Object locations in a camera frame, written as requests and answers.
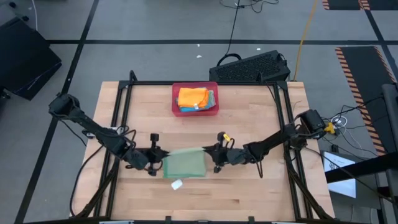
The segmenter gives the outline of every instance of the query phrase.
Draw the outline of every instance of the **gray floor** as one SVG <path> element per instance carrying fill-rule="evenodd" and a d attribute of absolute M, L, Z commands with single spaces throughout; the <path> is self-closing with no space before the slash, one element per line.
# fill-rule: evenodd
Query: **gray floor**
<path fill-rule="evenodd" d="M 31 1 L 17 1 L 17 13 L 32 19 Z M 36 0 L 39 32 L 51 40 L 78 40 L 93 0 Z M 224 0 L 233 5 L 234 1 Z M 250 8 L 239 10 L 235 39 L 299 40 L 310 14 L 312 0 L 280 0 L 279 5 L 265 4 L 263 12 Z M 398 40 L 398 11 L 372 11 L 386 40 Z M 0 24 L 12 17 L 9 8 L 0 7 Z M 100 0 L 88 39 L 95 40 L 174 40 L 228 39 L 234 10 L 218 0 Z M 307 39 L 377 40 L 364 11 L 326 11 L 319 1 Z M 51 45 L 62 59 L 62 67 L 32 100 L 17 96 L 6 102 L 0 114 L 0 220 L 15 220 L 30 175 L 49 128 L 47 105 L 61 90 L 77 45 Z M 355 106 L 346 78 L 336 57 L 334 45 L 304 45 L 298 80 L 305 83 L 310 107 L 323 116 L 339 112 L 342 105 Z M 139 80 L 207 80 L 226 51 L 226 44 L 172 45 L 85 45 L 69 93 L 79 98 L 88 116 L 94 113 L 101 82 L 125 80 L 133 69 Z M 232 45 L 230 52 L 248 57 L 278 50 L 294 70 L 298 45 Z M 389 46 L 398 60 L 398 46 Z M 348 126 L 363 125 L 356 111 L 347 114 Z M 365 128 L 352 130 L 364 149 L 375 152 Z M 350 147 L 344 139 L 334 142 L 359 156 L 371 157 Z M 327 142 L 319 141 L 328 150 Z M 30 203 L 25 222 L 68 217 L 68 201 L 73 181 L 83 159 L 84 146 L 62 124 L 57 126 L 43 171 Z M 351 217 L 351 205 L 333 200 L 336 216 Z M 368 208 L 354 207 L 353 220 L 369 223 Z M 373 211 L 373 223 L 377 222 Z"/>

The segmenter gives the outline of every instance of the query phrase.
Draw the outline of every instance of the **black floor line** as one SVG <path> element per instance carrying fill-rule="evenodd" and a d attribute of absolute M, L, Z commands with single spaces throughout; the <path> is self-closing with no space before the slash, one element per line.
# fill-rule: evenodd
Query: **black floor line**
<path fill-rule="evenodd" d="M 50 44 L 79 44 L 80 40 L 47 40 Z M 384 41 L 398 45 L 398 40 Z M 152 45 L 152 44 L 228 44 L 226 39 L 187 40 L 85 40 L 84 44 Z M 232 40 L 232 44 L 279 44 L 298 45 L 300 40 Z M 305 40 L 304 45 L 381 45 L 379 40 Z"/>
<path fill-rule="evenodd" d="M 98 1 L 99 0 L 94 0 L 93 5 L 91 7 L 90 13 L 89 13 L 87 21 L 86 21 L 85 28 L 83 29 L 83 33 L 81 34 L 80 41 L 79 41 L 78 47 L 75 52 L 75 56 L 73 57 L 72 64 L 70 65 L 68 75 L 65 79 L 65 83 L 62 88 L 62 93 L 67 93 L 69 90 L 70 83 L 72 81 L 73 75 L 76 70 L 76 66 L 79 62 L 81 51 L 83 50 L 84 41 L 87 38 L 88 31 L 90 29 L 91 23 L 93 22 L 94 14 L 95 14 L 96 8 L 98 6 Z M 55 118 L 53 118 L 51 120 L 49 129 L 48 129 L 47 134 L 44 139 L 43 146 L 40 150 L 39 157 L 37 159 L 32 176 L 30 177 L 29 184 L 25 191 L 24 198 L 22 199 L 22 203 L 19 207 L 17 217 L 15 219 L 16 224 L 20 224 L 20 223 L 24 222 L 26 213 L 27 213 L 29 205 L 30 205 L 30 201 L 32 200 L 37 182 L 39 181 L 40 173 L 42 171 L 42 168 L 43 168 L 43 165 L 45 162 L 45 158 L 47 157 L 47 153 L 49 151 L 51 141 L 52 141 L 53 135 L 55 133 L 55 128 L 57 127 L 57 123 L 58 123 L 58 121 Z"/>
<path fill-rule="evenodd" d="M 387 41 L 384 40 L 384 37 L 381 34 L 380 29 L 377 26 L 376 21 L 373 18 L 372 12 L 370 10 L 365 10 L 365 13 L 369 19 L 369 22 L 373 28 L 373 31 L 374 31 L 378 41 L 380 41 L 381 48 L 383 49 L 384 56 L 386 56 L 386 58 L 387 58 L 388 64 L 390 64 L 392 73 L 394 74 L 394 76 L 396 78 L 398 78 L 397 64 L 396 64 L 396 61 L 394 60 L 394 58 L 392 57 L 391 52 L 387 46 Z"/>

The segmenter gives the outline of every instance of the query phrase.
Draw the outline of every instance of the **white tag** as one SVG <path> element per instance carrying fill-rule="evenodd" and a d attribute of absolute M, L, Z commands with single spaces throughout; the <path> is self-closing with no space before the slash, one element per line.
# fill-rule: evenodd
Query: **white tag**
<path fill-rule="evenodd" d="M 172 188 L 173 190 L 177 190 L 182 186 L 182 180 L 178 179 L 174 182 L 172 182 Z"/>

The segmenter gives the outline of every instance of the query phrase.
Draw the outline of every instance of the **black metal frame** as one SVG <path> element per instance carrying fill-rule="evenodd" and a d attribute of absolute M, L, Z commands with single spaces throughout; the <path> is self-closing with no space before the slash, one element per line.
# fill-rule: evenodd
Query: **black metal frame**
<path fill-rule="evenodd" d="M 126 123 L 127 123 L 127 116 L 128 116 L 128 111 L 129 111 L 129 107 L 130 107 L 132 87 L 134 85 L 172 85 L 174 83 L 182 83 L 182 82 L 185 83 L 185 82 L 203 82 L 203 81 L 137 81 L 137 78 L 136 78 L 134 72 L 131 71 L 130 72 L 130 80 L 119 82 L 111 125 L 116 126 L 116 124 L 117 124 L 122 94 L 123 94 L 123 90 L 126 87 L 127 87 L 127 94 L 126 94 L 126 100 L 124 102 L 124 111 L 123 111 L 123 115 L 121 118 L 122 119 L 121 126 L 127 125 Z M 274 95 L 275 95 L 275 102 L 276 102 L 276 107 L 277 107 L 279 124 L 280 124 L 280 127 L 282 128 L 285 125 L 285 121 L 284 121 L 284 115 L 282 112 L 282 105 L 281 105 L 280 94 L 279 94 L 279 88 L 280 88 L 284 94 L 284 100 L 285 100 L 285 104 L 286 104 L 288 120 L 289 120 L 289 122 L 292 122 L 294 119 L 286 82 L 266 82 L 266 83 L 218 82 L 218 85 L 256 85 L 256 86 L 263 85 L 264 87 L 271 86 L 273 88 Z M 284 150 L 289 151 L 289 146 L 287 144 L 284 144 Z M 298 173 L 300 175 L 302 182 L 305 184 L 305 186 L 307 186 L 306 180 L 305 180 L 303 162 L 302 162 L 300 152 L 295 151 L 295 156 L 296 156 L 295 161 L 297 163 Z M 287 157 L 288 157 L 288 159 L 291 160 L 290 153 L 287 154 Z M 104 164 L 103 164 L 103 168 L 101 171 L 101 179 L 100 179 L 100 183 L 99 183 L 100 185 L 104 182 L 106 174 L 108 173 L 109 161 L 110 161 L 110 153 L 107 152 L 104 157 Z M 106 213 L 105 213 L 105 217 L 108 217 L 108 218 L 110 218 L 111 214 L 112 214 L 113 199 L 114 199 L 115 190 L 116 190 L 117 178 L 118 177 L 116 175 L 116 177 L 112 180 L 111 187 L 109 189 L 109 197 L 108 197 L 108 203 L 106 206 Z M 298 220 L 301 218 L 299 198 L 297 197 L 297 189 L 295 186 L 295 182 L 291 177 L 289 177 L 289 185 L 290 185 L 290 193 L 292 196 L 292 206 L 293 206 L 293 210 L 294 210 L 294 216 L 295 216 L 295 219 Z M 101 202 L 102 202 L 102 198 L 99 200 L 98 204 L 95 207 L 94 217 L 100 216 Z M 313 218 L 312 209 L 311 209 L 309 203 L 307 202 L 306 198 L 304 198 L 304 204 L 305 204 L 305 211 L 306 211 L 307 218 Z M 250 220 L 254 221 L 254 217 L 248 217 L 248 218 Z"/>

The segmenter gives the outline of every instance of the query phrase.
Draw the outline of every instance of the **yellow cable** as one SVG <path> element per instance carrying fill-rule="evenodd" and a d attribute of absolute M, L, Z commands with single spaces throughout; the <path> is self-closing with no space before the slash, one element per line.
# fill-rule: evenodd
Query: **yellow cable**
<path fill-rule="evenodd" d="M 318 0 L 314 0 L 313 6 L 312 6 L 312 10 L 311 10 L 311 14 L 310 14 L 310 17 L 308 18 L 307 24 L 305 25 L 303 37 L 301 38 L 300 46 L 298 47 L 297 60 L 296 60 L 296 69 L 294 70 L 293 81 L 296 81 L 297 71 L 299 70 L 301 48 L 302 48 L 302 46 L 303 46 L 303 42 L 304 42 L 304 40 L 305 40 L 305 36 L 306 36 L 306 34 L 307 34 L 308 28 L 310 27 L 310 23 L 311 23 L 313 14 L 314 14 L 314 12 L 315 12 L 315 9 L 317 8 L 317 4 L 318 4 Z"/>

